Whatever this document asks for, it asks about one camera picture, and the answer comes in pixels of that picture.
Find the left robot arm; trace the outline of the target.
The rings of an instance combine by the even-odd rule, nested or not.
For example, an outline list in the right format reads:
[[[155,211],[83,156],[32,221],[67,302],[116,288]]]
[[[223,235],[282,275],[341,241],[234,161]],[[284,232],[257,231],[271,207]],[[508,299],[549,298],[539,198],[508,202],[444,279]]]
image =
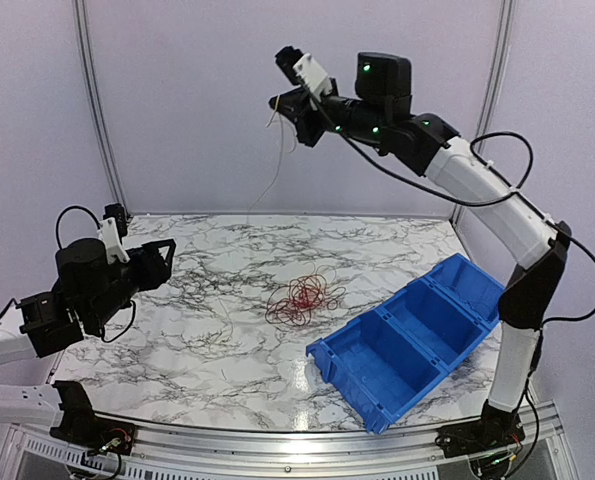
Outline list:
[[[148,242],[126,258],[108,258],[98,239],[76,240],[56,252],[58,278],[49,291],[11,300],[0,313],[0,366],[45,358],[87,337],[133,306],[136,294],[158,289],[172,275],[176,243]],[[76,381],[34,386],[0,385],[0,423],[31,423],[66,431],[83,445],[102,438],[103,423]]]

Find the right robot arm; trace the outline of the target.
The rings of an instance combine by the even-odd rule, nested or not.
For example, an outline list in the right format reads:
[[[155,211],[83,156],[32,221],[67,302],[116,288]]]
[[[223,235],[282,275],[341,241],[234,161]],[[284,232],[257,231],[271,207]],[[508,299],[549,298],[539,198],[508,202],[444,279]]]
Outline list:
[[[331,132],[355,150],[369,146],[394,156],[431,182],[427,193],[470,209],[515,260],[498,302],[502,344],[493,384],[472,428],[479,446],[496,446],[515,426],[539,361],[545,313],[567,262],[569,226],[534,206],[475,152],[474,141],[434,114],[412,113],[408,59],[359,53],[353,98],[339,94],[336,80],[309,53],[286,46],[275,63],[293,87],[270,102],[294,125],[299,143],[313,147]]]

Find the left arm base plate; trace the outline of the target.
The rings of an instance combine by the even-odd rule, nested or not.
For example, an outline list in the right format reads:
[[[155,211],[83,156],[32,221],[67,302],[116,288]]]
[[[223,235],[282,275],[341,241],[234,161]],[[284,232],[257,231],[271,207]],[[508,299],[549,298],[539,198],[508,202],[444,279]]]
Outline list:
[[[50,436],[89,450],[100,452],[104,445],[118,439],[118,446],[109,450],[120,455],[128,455],[132,451],[136,434],[136,425],[119,420],[101,417],[64,417],[58,426],[51,427]]]

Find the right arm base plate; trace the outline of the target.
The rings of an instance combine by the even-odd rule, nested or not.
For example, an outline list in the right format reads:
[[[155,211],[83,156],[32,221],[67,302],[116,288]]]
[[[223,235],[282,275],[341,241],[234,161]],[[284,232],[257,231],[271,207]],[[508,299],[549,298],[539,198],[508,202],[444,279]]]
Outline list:
[[[435,445],[446,458],[453,458],[517,445],[524,439],[525,433],[518,420],[503,423],[496,419],[477,419],[440,427]]]

